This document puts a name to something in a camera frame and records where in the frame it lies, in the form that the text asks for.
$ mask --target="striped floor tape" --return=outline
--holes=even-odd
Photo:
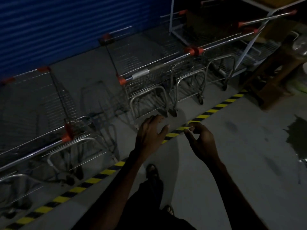
[[[226,99],[225,101],[221,102],[220,104],[216,105],[215,107],[211,108],[210,110],[207,110],[203,114],[197,116],[196,118],[190,120],[188,123],[183,124],[182,126],[178,127],[177,129],[171,131],[168,133],[162,144],[168,142],[172,138],[178,136],[179,134],[183,133],[185,129],[189,129],[188,124],[191,122],[201,122],[202,120],[208,118],[209,116],[213,115],[214,113],[218,112],[219,110],[225,108],[226,106],[232,104],[239,98],[243,97],[247,93],[246,90],[242,90],[241,92],[235,94],[234,96]],[[113,174],[114,172],[120,170],[124,164],[127,158],[117,162],[115,165],[107,168],[106,170],[100,172],[99,174],[95,175],[94,177],[86,180],[85,182],[81,183],[80,185],[76,186],[75,188],[72,188],[70,191],[67,191],[63,193],[62,195],[56,197],[51,202],[45,204],[44,206],[41,206],[40,208],[34,210],[33,212],[30,212],[26,216],[22,217],[21,219],[17,220],[16,222],[6,226],[4,230],[17,230],[22,228],[28,223],[31,223],[32,221],[36,220],[37,218],[41,217],[42,215],[48,213],[58,205],[67,202],[72,197],[75,197],[77,194],[85,191],[87,188],[91,187],[92,185],[100,182],[102,179],[108,177],[109,175]]]

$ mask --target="sandal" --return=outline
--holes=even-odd
[[[151,178],[158,178],[159,179],[159,173],[154,164],[149,164],[146,167],[146,178],[151,179]]]
[[[171,205],[166,205],[164,208],[163,208],[164,211],[167,211],[168,213],[170,213],[172,216],[174,216],[174,209],[172,208]]]

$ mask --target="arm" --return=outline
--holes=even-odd
[[[213,134],[201,123],[191,123],[190,131],[199,134],[196,140],[192,133],[185,130],[195,155],[211,171],[220,191],[232,229],[266,229],[255,211],[249,205],[239,188],[228,174],[225,165],[219,159]]]
[[[136,137],[135,149],[130,153],[125,165],[72,229],[116,228],[138,170],[148,156],[159,148],[168,132],[167,125],[160,134],[157,133],[157,125],[162,120],[161,115],[156,115],[144,121]]]

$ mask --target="person's right hand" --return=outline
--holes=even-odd
[[[208,128],[196,122],[190,123],[189,126],[190,129],[186,129],[184,133],[195,155],[206,164],[219,160],[213,134]],[[199,134],[198,139],[195,139],[190,131]]]

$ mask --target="blue shutter door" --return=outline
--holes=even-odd
[[[107,32],[144,30],[170,12],[171,0],[1,0],[0,78],[99,46]]]

